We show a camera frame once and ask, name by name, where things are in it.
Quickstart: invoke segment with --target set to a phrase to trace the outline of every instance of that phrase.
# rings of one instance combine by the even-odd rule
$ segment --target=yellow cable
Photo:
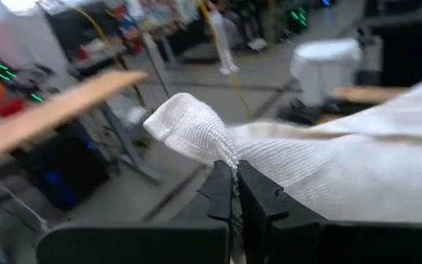
[[[115,14],[113,14],[110,10],[105,10],[108,15],[110,15],[112,18],[116,18]]]
[[[107,49],[110,50],[111,55],[115,61],[116,66],[119,69],[123,69],[122,64],[120,63],[120,61],[118,60],[115,48],[112,46],[112,44],[110,43],[110,41],[108,40],[106,34],[104,33],[104,31],[102,30],[102,28],[99,26],[99,24],[97,22],[95,22],[95,20],[86,12],[84,12],[81,8],[79,7],[74,7],[74,6],[70,6],[70,5],[66,5],[67,7],[79,12],[80,14],[82,14],[84,17],[86,17],[94,26],[95,30],[97,31],[97,33],[100,35],[100,38],[102,39],[102,41],[105,43],[105,45],[107,46]],[[138,88],[133,87],[136,93],[136,98],[138,99],[139,104],[141,104],[141,106],[146,107],[146,103],[144,102],[143,99],[143,95],[138,91]]]
[[[216,32],[216,28],[214,27],[214,25],[211,23],[211,18],[210,18],[210,14],[208,13],[206,6],[204,5],[203,0],[197,0],[199,2],[201,11],[204,14],[204,18],[206,19],[206,22],[208,23],[208,26],[211,28],[211,32],[212,32],[212,37],[214,38],[214,42],[216,44],[216,48],[218,48],[219,53],[224,54],[223,49],[222,49],[222,45],[221,45],[221,41],[219,40],[218,37],[218,33]],[[229,63],[227,62],[227,59],[224,60],[224,66],[226,66],[227,70],[229,71],[229,75],[231,77],[231,81],[234,85],[235,88],[235,92],[237,93],[237,95],[239,96],[240,101],[242,102],[242,104],[245,107],[245,110],[248,113],[249,117],[252,117],[253,114],[250,110],[250,108],[247,105],[247,102],[245,102],[245,99],[240,91],[240,87],[239,84],[237,83],[237,77],[235,76],[235,74],[232,72],[231,70],[231,66],[229,65]]]

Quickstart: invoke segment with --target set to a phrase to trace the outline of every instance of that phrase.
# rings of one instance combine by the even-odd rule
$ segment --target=red object
[[[8,117],[26,108],[26,101],[22,98],[15,99],[0,107],[0,117]]]
[[[80,47],[78,49],[78,53],[76,54],[76,59],[80,62],[88,58],[89,58],[89,54],[87,53],[87,51],[83,47]]]
[[[143,43],[141,41],[133,41],[133,55],[138,55],[143,49]]]
[[[123,17],[127,13],[127,11],[128,11],[127,5],[126,4],[123,4],[123,5],[115,8],[115,15],[118,18],[121,18],[121,17]]]

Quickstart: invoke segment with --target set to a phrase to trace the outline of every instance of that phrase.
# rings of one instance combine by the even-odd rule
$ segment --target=wooden board
[[[19,114],[0,120],[0,154],[30,138],[72,120],[115,93],[147,77],[142,71],[114,71],[86,80]]]
[[[404,87],[352,87],[336,88],[333,93],[335,98],[348,100],[354,103],[381,104],[405,93],[408,89],[409,88]]]

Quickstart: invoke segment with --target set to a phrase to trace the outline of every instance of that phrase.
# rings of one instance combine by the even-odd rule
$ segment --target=concrete floor
[[[333,9],[314,10],[309,18],[309,30],[296,36],[293,44],[277,45],[264,54],[236,60],[240,67],[237,77],[243,96],[258,117],[274,117],[279,105],[300,96],[300,92],[287,89],[291,79],[289,62],[297,44],[337,37],[339,32],[361,16],[363,1],[338,2]],[[133,68],[143,68],[153,73],[151,65],[139,60],[133,60],[130,64]],[[168,84],[173,93],[189,92],[205,101],[226,122],[245,122],[248,119],[235,91],[230,89],[229,80],[218,72],[216,65],[184,66],[171,71]],[[166,100],[154,76],[140,89],[150,107],[156,108]],[[157,143],[149,148],[145,159],[164,174],[164,181],[160,185],[126,167],[122,168],[119,175],[112,175],[109,182],[70,212],[69,217],[73,221],[166,221],[191,200],[196,189],[204,182],[205,171],[197,170],[199,164],[174,153],[163,144]],[[169,198],[177,186],[188,178],[192,180],[188,181],[186,187],[163,205],[164,199]],[[34,242],[37,236],[25,229],[18,230],[12,248],[14,263],[36,263]]]

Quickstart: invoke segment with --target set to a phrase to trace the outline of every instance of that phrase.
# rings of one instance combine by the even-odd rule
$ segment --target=white towel
[[[249,161],[327,219],[422,221],[422,83],[313,128],[272,121],[229,127],[189,94],[165,102],[144,126],[204,164]]]

